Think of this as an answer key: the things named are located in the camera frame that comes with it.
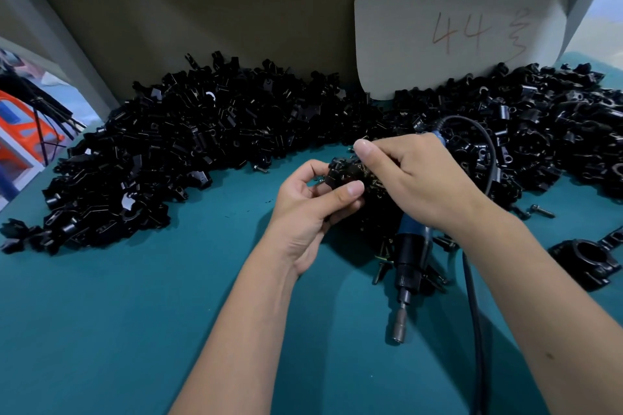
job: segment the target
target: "teal work surface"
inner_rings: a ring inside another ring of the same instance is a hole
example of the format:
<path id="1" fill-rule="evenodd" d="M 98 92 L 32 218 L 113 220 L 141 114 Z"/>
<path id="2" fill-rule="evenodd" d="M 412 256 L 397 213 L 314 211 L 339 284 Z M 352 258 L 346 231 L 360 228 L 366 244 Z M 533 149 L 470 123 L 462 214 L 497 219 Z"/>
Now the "teal work surface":
<path id="1" fill-rule="evenodd" d="M 307 159 L 344 155 L 345 147 L 330 146 L 276 161 L 269 174 L 249 166 L 215 172 L 212 188 L 170 205 L 170 227 L 107 249 L 0 255 L 0 413 L 165 413 L 267 225 L 280 183 Z M 1 220 L 40 223 L 47 213 L 40 191 L 51 177 L 50 170 L 36 177 Z M 546 247 L 599 239 L 621 224 L 619 205 L 567 177 L 520 205 L 532 203 L 557 213 L 527 222 Z M 440 248 L 434 257 L 447 269 L 449 292 L 412 305 L 408 339 L 393 346 L 392 275 L 372 286 L 372 252 L 359 237 L 332 230 L 294 289 L 273 413 L 468 413 L 474 362 L 462 268 Z M 545 413 L 500 312 L 476 280 L 491 354 L 491 413 Z M 622 289 L 620 273 L 593 293 L 619 322 Z"/>

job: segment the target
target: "forearm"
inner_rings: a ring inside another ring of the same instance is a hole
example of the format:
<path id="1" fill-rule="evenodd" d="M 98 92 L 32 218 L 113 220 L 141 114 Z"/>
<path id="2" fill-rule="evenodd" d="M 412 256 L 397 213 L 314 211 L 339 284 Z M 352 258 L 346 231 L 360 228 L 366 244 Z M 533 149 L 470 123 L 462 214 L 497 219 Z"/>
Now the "forearm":
<path id="1" fill-rule="evenodd" d="M 186 384 L 174 415 L 266 414 L 297 275 L 260 242 L 249 256 Z"/>
<path id="2" fill-rule="evenodd" d="M 620 413 L 623 330 L 499 207 L 454 238 L 479 270 L 554 414 Z"/>

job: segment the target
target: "fingernail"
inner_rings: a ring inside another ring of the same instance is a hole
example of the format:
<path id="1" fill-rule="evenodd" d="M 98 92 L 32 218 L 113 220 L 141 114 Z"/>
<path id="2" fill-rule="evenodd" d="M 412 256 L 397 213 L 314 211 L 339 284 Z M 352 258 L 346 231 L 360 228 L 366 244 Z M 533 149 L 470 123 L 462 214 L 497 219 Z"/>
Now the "fingernail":
<path id="1" fill-rule="evenodd" d="M 361 181 L 353 181 L 347 184 L 348 193 L 352 197 L 357 197 L 358 195 L 363 194 L 364 189 L 365 187 L 363 186 L 363 183 Z"/>
<path id="2" fill-rule="evenodd" d="M 368 140 L 357 140 L 353 145 L 353 150 L 359 159 L 364 160 L 372 151 L 372 144 Z"/>

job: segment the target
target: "left hand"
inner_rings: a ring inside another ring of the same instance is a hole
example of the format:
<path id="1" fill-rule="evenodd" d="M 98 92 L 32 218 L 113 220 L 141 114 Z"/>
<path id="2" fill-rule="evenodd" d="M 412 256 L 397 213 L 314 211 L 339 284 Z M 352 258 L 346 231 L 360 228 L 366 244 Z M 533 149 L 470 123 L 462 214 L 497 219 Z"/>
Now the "left hand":
<path id="1" fill-rule="evenodd" d="M 363 206 L 364 185 L 354 181 L 331 190 L 307 183 L 329 172 L 329 164 L 312 159 L 292 173 L 279 188 L 275 209 L 262 241 L 292 262 L 297 275 L 316 259 L 318 246 L 331 225 Z"/>

